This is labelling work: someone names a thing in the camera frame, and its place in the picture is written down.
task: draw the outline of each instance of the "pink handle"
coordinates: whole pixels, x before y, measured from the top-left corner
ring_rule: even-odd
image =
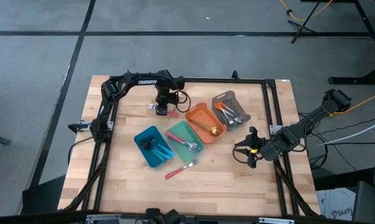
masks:
[[[165,135],[167,135],[167,137],[179,142],[179,143],[183,143],[184,141],[178,137],[176,137],[173,133],[169,132],[169,131],[166,131],[165,132]]]
[[[184,170],[183,167],[181,167],[181,168],[179,168],[179,169],[177,169],[177,170],[174,170],[174,171],[170,172],[169,174],[165,175],[165,179],[166,179],[166,180],[170,179],[171,177],[175,176],[176,174],[182,172],[182,170]]]
[[[178,113],[177,112],[168,111],[167,114],[170,115],[170,116],[173,116],[174,118],[178,117]]]

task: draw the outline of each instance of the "gray tray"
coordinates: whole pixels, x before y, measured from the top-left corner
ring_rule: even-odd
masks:
[[[242,117],[243,122],[242,123],[233,122],[231,125],[229,125],[224,114],[215,107],[215,103],[217,102],[224,102],[227,107],[233,110],[238,116]],[[243,125],[244,123],[248,122],[251,119],[251,115],[245,113],[240,103],[236,100],[235,92],[233,92],[232,90],[229,90],[225,93],[215,96],[212,99],[212,110],[215,116],[217,116],[218,120],[222,124],[226,125],[227,131],[231,131],[235,128],[238,128],[239,126]]]

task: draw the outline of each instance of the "orange tray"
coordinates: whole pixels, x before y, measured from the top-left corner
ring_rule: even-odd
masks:
[[[194,132],[199,136],[200,140],[207,144],[215,141],[215,139],[219,138],[226,131],[226,125],[221,124],[221,122],[219,122],[219,120],[211,113],[207,108],[207,103],[198,103],[196,106],[193,106],[193,108],[185,113],[185,118],[190,127],[192,127]],[[189,122],[189,119],[202,122],[208,126],[215,126],[220,129],[221,134],[218,136],[212,136],[209,132]]]

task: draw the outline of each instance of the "small pink object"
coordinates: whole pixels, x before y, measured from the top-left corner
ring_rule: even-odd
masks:
[[[167,111],[167,115],[170,115],[174,118],[177,118],[178,117],[178,113],[177,112],[173,112],[173,111]]]

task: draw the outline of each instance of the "tripod stand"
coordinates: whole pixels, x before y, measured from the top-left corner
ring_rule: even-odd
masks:
[[[288,22],[289,24],[296,26],[297,29],[298,29],[297,33],[295,34],[295,36],[293,37],[293,39],[292,39],[292,41],[291,41],[292,44],[295,43],[295,41],[297,40],[298,36],[299,36],[299,35],[301,34],[301,32],[303,32],[303,31],[308,31],[308,32],[315,33],[315,31],[313,31],[313,30],[311,30],[311,29],[309,29],[309,28],[306,28],[305,25],[306,25],[306,23],[310,20],[312,14],[313,14],[314,11],[316,10],[316,8],[319,6],[319,4],[320,4],[320,1],[318,1],[318,3],[317,3],[317,4],[315,5],[315,7],[312,9],[310,15],[307,17],[307,19],[305,19],[304,24],[300,25],[300,24],[298,24],[298,23],[296,23],[296,22],[293,22],[293,21],[291,21],[291,20],[287,20],[287,22]],[[289,10],[287,11],[287,14],[290,15],[291,12],[292,12],[292,10],[289,9]]]

